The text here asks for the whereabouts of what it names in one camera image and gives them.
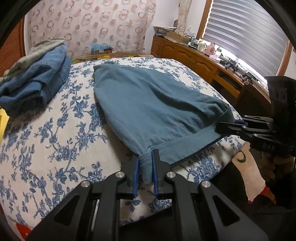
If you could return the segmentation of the right hand on gripper handle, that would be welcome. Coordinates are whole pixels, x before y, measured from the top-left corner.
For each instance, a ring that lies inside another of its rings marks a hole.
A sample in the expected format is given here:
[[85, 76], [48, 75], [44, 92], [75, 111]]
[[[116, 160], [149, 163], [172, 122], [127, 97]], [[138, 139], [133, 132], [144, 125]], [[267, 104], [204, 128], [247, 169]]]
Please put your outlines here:
[[260, 173], [270, 189], [295, 187], [295, 157], [281, 158], [261, 153]]

